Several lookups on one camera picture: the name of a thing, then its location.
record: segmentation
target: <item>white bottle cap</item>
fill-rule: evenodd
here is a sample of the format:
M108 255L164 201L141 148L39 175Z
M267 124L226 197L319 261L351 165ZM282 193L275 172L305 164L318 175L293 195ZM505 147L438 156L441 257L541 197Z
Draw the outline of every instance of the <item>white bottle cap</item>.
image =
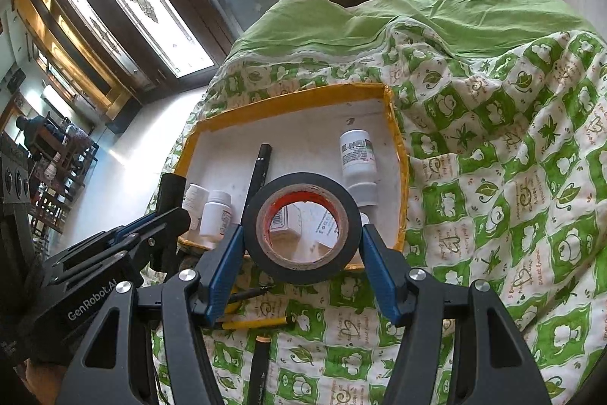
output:
M225 191L211 191L207 203L221 203L222 205L230 206L232 196Z
M192 197L192 198L199 198L202 196L205 197L208 194L209 194L209 192L202 186L199 186L198 184L190 184L189 187L187 188L187 192L186 192L186 196Z
M377 206L377 184L374 182L359 182L353 184L348 192L354 198L356 206Z

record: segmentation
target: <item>green bedsheet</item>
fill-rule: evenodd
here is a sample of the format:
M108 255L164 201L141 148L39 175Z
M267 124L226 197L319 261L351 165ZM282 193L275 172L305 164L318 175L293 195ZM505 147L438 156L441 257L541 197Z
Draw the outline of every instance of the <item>green bedsheet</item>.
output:
M605 42L559 0L281 0L235 43L165 172L199 118L319 85L390 85L410 155L409 263L489 280L560 404L607 344L606 80ZM245 262L239 286L265 282ZM278 285L240 317L285 311L298 323L273 334L268 404L381 403L403 329L364 274ZM246 401L255 335L205 335L228 404ZM154 352L170 395L162 332ZM446 321L434 403L452 352Z

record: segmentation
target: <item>black electrical tape roll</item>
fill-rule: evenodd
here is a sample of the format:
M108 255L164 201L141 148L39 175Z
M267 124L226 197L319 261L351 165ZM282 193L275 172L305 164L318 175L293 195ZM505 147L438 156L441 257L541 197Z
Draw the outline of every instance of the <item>black electrical tape roll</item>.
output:
M283 206L308 201L333 215L338 240L315 261L292 261L272 249L269 226ZM329 177L310 172L290 173L263 186L251 199L242 226L245 246L255 264L275 281L293 285L316 284L338 274L356 253L362 235L360 213L350 193Z

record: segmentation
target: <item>yellow tape border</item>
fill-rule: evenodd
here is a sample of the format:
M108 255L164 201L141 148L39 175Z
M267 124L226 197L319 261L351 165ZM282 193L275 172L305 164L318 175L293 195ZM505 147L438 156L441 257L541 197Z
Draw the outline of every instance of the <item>yellow tape border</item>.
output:
M311 88L309 90L295 91L286 95L278 95L267 98L247 106L227 110L219 115L198 122L186 139L181 156L175 166L175 173L183 177L187 176L193 152L198 143L201 133L206 131L217 131L231 126L247 124L269 117L276 117L290 112L313 109L315 107L326 107L348 102L378 99L384 103L384 116L388 129L392 135L396 155L398 157L401 176L401 207L399 211L398 234L394 249L402 252L405 245L405 230L407 228L407 202L409 200L409 161L405 143L398 129L395 109L392 103L392 89L381 83L345 83L341 85L329 85L325 87ZM183 237L179 238L180 244L188 247L198 247ZM360 264L349 264L346 269L361 269Z

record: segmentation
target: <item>floor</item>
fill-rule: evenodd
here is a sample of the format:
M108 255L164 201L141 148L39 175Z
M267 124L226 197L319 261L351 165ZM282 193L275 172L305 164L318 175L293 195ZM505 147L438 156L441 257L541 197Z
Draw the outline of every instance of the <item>floor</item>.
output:
M63 235L50 239L50 254L97 232L126 225L141 217L160 180L175 139L204 89L145 106L122 135L104 128L98 162L68 217Z

